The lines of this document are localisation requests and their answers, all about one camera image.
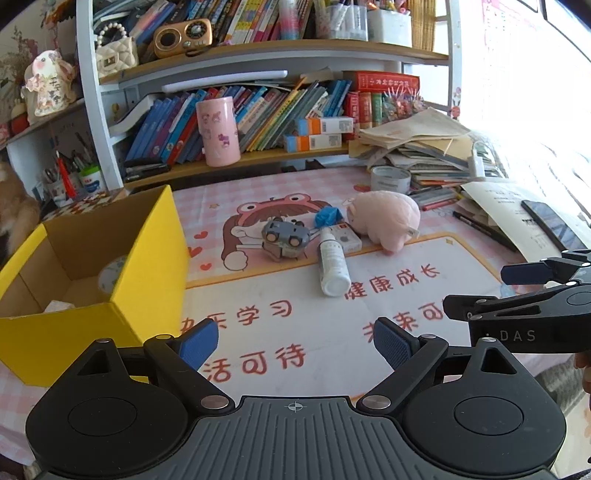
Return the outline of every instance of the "blue crumpled object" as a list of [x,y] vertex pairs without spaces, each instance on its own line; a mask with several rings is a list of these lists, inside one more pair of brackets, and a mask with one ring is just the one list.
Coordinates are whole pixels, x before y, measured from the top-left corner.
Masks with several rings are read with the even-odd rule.
[[324,226],[336,225],[343,219],[343,214],[337,207],[322,207],[314,217],[314,226],[322,228]]

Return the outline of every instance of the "pink cup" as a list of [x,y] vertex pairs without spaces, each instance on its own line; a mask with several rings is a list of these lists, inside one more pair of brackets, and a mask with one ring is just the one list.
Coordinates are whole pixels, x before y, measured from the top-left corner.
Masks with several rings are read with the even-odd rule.
[[207,165],[223,167],[240,160],[232,97],[199,102],[197,122],[199,133],[203,137],[203,152]]

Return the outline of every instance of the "smartphone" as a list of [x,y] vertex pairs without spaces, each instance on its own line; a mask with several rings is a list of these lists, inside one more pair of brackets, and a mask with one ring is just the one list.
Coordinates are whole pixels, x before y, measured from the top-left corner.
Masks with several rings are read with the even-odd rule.
[[523,200],[521,206],[561,251],[584,250],[587,248],[570,227],[564,223],[564,220],[545,203]]

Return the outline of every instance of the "red heart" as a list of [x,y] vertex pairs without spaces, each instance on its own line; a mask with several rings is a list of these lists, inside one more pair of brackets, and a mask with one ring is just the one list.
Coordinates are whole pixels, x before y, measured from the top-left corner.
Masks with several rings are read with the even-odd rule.
[[195,258],[196,256],[198,256],[201,252],[203,251],[202,247],[195,247],[195,248],[191,248],[189,247],[189,255],[191,255],[191,258]]

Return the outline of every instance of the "tape roll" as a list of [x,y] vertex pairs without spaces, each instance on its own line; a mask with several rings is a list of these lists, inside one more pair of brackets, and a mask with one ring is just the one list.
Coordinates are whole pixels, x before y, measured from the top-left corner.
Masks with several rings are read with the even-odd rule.
[[371,189],[407,194],[410,191],[411,174],[398,167],[379,166],[371,170]]

